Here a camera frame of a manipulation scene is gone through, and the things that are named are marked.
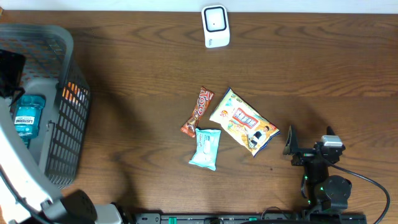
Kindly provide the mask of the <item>orange tissue pack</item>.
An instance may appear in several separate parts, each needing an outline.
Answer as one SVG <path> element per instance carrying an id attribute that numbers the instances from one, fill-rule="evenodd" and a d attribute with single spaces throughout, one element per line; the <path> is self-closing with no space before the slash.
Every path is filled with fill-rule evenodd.
<path id="1" fill-rule="evenodd" d="M 75 106 L 81 105 L 82 93 L 78 85 L 75 83 L 67 83 L 67 86 L 63 88 L 62 97 Z"/>

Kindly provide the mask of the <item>teal wet wipes pack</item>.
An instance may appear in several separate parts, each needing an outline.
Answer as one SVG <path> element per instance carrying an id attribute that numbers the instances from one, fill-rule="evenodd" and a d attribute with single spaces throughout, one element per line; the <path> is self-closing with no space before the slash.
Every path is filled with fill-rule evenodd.
<path id="1" fill-rule="evenodd" d="M 188 163 L 215 171 L 221 130 L 196 128 L 195 134 L 197 149 Z"/>

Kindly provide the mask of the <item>yellow snack bag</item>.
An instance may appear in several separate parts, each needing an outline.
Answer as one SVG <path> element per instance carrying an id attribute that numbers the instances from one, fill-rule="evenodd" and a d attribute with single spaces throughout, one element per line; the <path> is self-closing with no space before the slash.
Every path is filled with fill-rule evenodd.
<path id="1" fill-rule="evenodd" d="M 228 88 L 210 121 L 216 122 L 253 156 L 264 149 L 280 133 L 270 121 L 262 117 L 231 88 Z"/>

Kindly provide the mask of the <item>orange chocolate bar wrapper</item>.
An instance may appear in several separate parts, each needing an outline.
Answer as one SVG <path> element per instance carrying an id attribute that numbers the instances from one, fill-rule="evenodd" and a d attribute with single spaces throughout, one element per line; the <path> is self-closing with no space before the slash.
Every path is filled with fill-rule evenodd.
<path id="1" fill-rule="evenodd" d="M 213 99 L 214 93 L 205 87 L 200 88 L 200 92 L 195 104 L 195 108 L 191 117 L 184 123 L 180 128 L 181 132 L 187 134 L 191 138 L 196 136 L 196 128 L 198 127 L 198 122 L 201 117 L 205 114 Z"/>

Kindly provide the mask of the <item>teal mouthwash bottle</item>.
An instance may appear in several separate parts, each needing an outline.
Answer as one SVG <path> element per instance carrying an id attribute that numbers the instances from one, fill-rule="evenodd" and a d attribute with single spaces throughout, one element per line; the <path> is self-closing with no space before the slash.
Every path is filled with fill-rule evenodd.
<path id="1" fill-rule="evenodd" d="M 22 142 L 29 148 L 30 140 L 39 134 L 39 124 L 45 98 L 40 95 L 23 95 L 17 101 L 14 126 Z"/>

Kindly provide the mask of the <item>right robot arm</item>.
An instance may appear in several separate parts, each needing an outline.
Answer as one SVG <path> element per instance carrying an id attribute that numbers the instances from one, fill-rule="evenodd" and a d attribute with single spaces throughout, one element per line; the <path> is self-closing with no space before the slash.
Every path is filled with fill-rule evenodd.
<path id="1" fill-rule="evenodd" d="M 299 147 L 293 126 L 289 127 L 284 155 L 292 157 L 293 166 L 302 166 L 305 187 L 302 195 L 310 201 L 310 208 L 319 213 L 341 213 L 348 208 L 352 183 L 338 175 L 330 175 L 328 168 L 336 164 L 345 146 L 331 127 L 311 148 Z"/>

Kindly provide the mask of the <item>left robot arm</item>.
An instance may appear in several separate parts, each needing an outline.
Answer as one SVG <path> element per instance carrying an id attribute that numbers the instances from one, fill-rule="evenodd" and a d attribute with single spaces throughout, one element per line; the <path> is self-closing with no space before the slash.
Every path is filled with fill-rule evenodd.
<path id="1" fill-rule="evenodd" d="M 8 97 L 19 87 L 25 64 L 21 54 L 1 51 L 1 208 L 9 223 L 123 223 L 114 204 L 94 205 L 77 190 L 64 197 L 34 161 L 18 135 Z"/>

